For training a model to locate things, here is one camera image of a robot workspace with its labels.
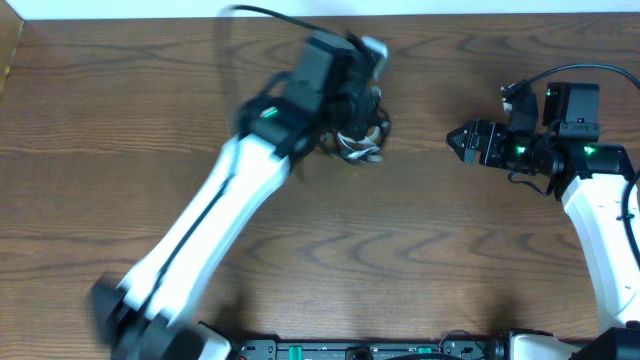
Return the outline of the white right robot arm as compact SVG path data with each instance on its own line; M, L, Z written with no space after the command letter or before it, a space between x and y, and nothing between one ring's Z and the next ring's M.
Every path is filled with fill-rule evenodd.
M596 296L599 334L584 346L515 330L486 351L490 359L636 359L639 356L639 179L626 150L591 136L565 135L555 120L543 133L482 119L449 132L465 163L543 174L579 237Z

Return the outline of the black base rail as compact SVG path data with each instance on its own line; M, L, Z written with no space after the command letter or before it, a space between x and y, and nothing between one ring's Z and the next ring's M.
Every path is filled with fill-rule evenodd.
M322 342L246 340L229 356L233 360L346 360L393 359L412 354L431 354L435 359L505 360L509 358L501 340L472 340L463 334L427 342Z

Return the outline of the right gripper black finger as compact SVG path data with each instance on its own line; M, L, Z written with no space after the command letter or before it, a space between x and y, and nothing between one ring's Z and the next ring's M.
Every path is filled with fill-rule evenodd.
M464 142L447 141L449 147L458 156L458 158L464 163L474 163L476 159L476 150L469 149Z
M460 127L450 131L446 136L448 143L477 143L479 140L479 118L467 121Z

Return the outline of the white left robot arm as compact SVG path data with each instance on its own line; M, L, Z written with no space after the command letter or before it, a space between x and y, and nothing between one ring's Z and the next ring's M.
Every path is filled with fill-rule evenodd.
M112 287L91 290L96 330L113 359L228 359L232 340L194 323L211 276L258 208L296 162L333 132L361 140L389 120L378 88L272 97L237 112L238 131L183 213L149 254Z

